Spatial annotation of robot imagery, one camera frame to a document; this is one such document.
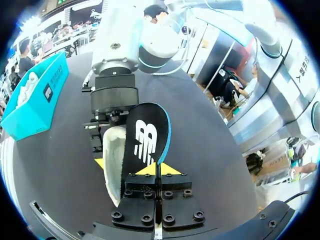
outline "teal shoebox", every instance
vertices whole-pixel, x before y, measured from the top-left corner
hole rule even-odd
[[[21,86],[25,86],[30,72],[39,82],[29,100],[16,108]],[[12,93],[2,116],[1,126],[16,141],[50,129],[55,107],[69,75],[66,55],[57,53],[32,67]]]

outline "new balance logo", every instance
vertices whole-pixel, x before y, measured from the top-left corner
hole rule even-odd
[[[138,120],[135,123],[135,139],[140,142],[134,146],[134,155],[138,156],[139,159],[142,158],[143,163],[146,163],[147,166],[154,163],[154,159],[150,154],[156,152],[157,144],[157,129],[156,127],[149,123],[146,123],[142,120]]]

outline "yellow marker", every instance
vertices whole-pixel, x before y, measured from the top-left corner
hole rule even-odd
[[[96,158],[95,161],[99,164],[99,166],[104,169],[104,159],[103,158]]]
[[[102,169],[104,169],[103,158],[96,158],[95,161],[99,164],[99,166]],[[137,175],[145,175],[145,174],[156,175],[156,163],[154,162],[151,165],[146,166],[144,169],[138,171],[136,174]],[[181,172],[175,170],[174,168],[170,167],[165,163],[161,163],[161,175],[166,175],[166,174],[177,175],[177,174],[181,174]]]
[[[136,174],[137,175],[145,175],[145,174],[156,175],[156,163],[154,162],[149,166],[146,166],[144,169],[138,171]]]
[[[161,175],[166,175],[166,174],[172,174],[172,175],[175,175],[175,174],[181,174],[181,172],[175,170],[174,168],[168,166],[167,164],[165,163],[161,163]]]

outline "black insole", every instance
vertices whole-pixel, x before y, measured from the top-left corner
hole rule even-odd
[[[170,121],[165,110],[155,103],[133,108],[126,120],[126,137],[121,173],[121,196],[126,177],[154,162],[163,161],[170,144]]]

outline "bolt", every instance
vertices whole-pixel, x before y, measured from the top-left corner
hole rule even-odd
[[[152,223],[152,217],[150,215],[143,215],[141,217],[141,222],[144,225],[150,225]]]
[[[118,49],[118,48],[120,48],[120,43],[113,43],[113,44],[111,44],[111,49]]]
[[[124,195],[126,195],[127,197],[128,196],[131,196],[134,192],[132,190],[125,190],[124,191]]]
[[[174,198],[174,193],[172,191],[165,191],[163,194],[163,199],[173,199]]]
[[[150,191],[146,191],[143,195],[145,199],[152,199],[152,192]]]
[[[277,226],[277,222],[275,220],[271,220],[269,222],[269,228],[274,229]]]
[[[176,220],[175,220],[174,216],[172,216],[172,215],[170,215],[170,214],[164,216],[164,218],[163,218],[163,222],[164,222],[166,225],[168,225],[168,226],[174,225],[174,224],[175,224],[175,221],[176,221]]]
[[[197,211],[195,214],[193,214],[193,220],[196,222],[201,222],[205,219],[205,214],[203,211]]]
[[[267,218],[267,216],[266,216],[264,213],[261,213],[261,214],[260,214],[260,219],[261,219],[261,220],[266,219],[266,218]]]
[[[184,197],[184,198],[189,198],[189,197],[191,197],[191,196],[192,196],[192,190],[187,189],[187,190],[184,190],[184,191],[183,191],[183,197]]]
[[[111,214],[111,217],[112,217],[113,221],[117,221],[117,222],[121,222],[124,219],[123,214],[121,212],[119,212],[119,211],[114,211]]]

